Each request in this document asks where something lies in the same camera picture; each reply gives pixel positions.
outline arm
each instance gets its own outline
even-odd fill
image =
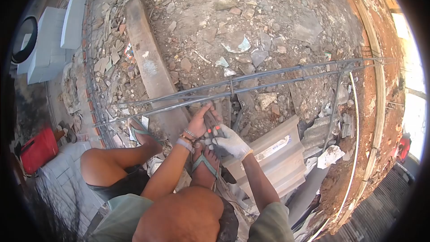
[[[226,138],[217,137],[214,143],[218,143],[219,146],[224,147],[231,153],[234,158],[242,161],[258,210],[262,212],[268,204],[280,202],[278,193],[252,154],[252,149],[229,127],[220,126]]]
[[[278,193],[267,179],[260,164],[255,159],[254,154],[249,153],[243,159],[242,164],[246,176],[248,177],[249,186],[254,195],[258,211],[262,212],[263,209],[271,203],[281,202]]]
[[[203,115],[206,111],[211,110],[212,114],[219,119],[217,112],[209,102],[203,106],[193,117],[188,125],[188,129],[197,137],[203,136],[206,132],[206,127],[203,122]],[[191,135],[183,132],[183,135],[194,140]],[[187,143],[191,143],[185,138],[181,138]],[[145,189],[142,191],[141,196],[155,201],[160,197],[169,195],[173,192],[176,185],[178,185],[179,178],[181,177],[185,161],[190,151],[180,144],[175,144],[170,154],[166,157],[163,163],[159,166],[154,175],[148,180]]]

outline hand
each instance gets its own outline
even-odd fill
[[[221,130],[226,138],[216,137],[212,140],[214,144],[225,148],[234,158],[242,161],[252,149],[228,126],[220,124]]]
[[[196,137],[203,136],[204,133],[207,131],[205,123],[203,121],[203,116],[205,115],[205,112],[208,110],[212,112],[212,115],[215,117],[217,121],[221,121],[221,117],[218,116],[218,113],[215,111],[215,108],[212,105],[212,101],[202,106],[202,108],[199,111],[197,111],[197,113],[194,115],[194,117],[188,124],[188,130],[190,130],[193,134],[195,134]],[[191,137],[189,134],[186,134],[185,132],[184,132],[184,135],[190,137],[191,139],[195,139],[195,137]]]

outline green shirt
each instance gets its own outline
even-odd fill
[[[111,212],[90,235],[89,241],[132,241],[142,214],[152,201],[129,193],[108,201]],[[269,204],[249,229],[248,242],[293,242],[288,225],[288,208],[281,203]]]

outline shorts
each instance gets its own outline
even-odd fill
[[[138,164],[133,167],[126,168],[125,171],[128,175],[116,181],[109,187],[87,185],[106,203],[108,200],[116,196],[126,195],[128,193],[140,196],[149,180],[146,170]],[[219,220],[220,229],[216,242],[234,242],[237,238],[239,221],[234,213],[234,207],[223,197],[221,197],[221,200],[224,204],[224,210],[221,219]]]

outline green flip-flop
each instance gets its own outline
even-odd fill
[[[199,156],[199,158],[197,158],[196,162],[194,162],[193,164],[193,169],[191,170],[191,173],[194,172],[194,170],[196,170],[197,166],[199,166],[199,164],[203,162],[203,164],[206,165],[206,167],[209,169],[209,171],[211,171],[212,175],[214,175],[215,180],[218,179],[218,172],[217,170],[215,170],[215,168],[212,167],[212,165],[208,162],[207,158],[204,156],[203,152],[202,154]]]
[[[144,126],[143,126],[143,124],[138,120],[138,119],[136,119],[136,117],[132,117],[131,118],[132,120],[134,120],[135,122],[137,122],[138,124],[139,124],[139,126],[140,127],[142,127],[142,129],[143,130],[139,130],[139,129],[136,129],[136,128],[134,128],[131,124],[129,125],[129,127],[130,127],[130,130],[131,130],[131,132],[132,132],[132,136],[134,137],[134,139],[137,141],[137,138],[136,138],[136,133],[137,134],[147,134],[147,135],[149,135],[150,137],[152,137],[153,139],[155,139],[155,141],[156,142],[158,142],[160,145],[162,145],[162,146],[164,146],[164,143],[162,143],[161,141],[159,141],[156,137],[154,137],[149,131],[148,131],[148,129],[146,129]]]

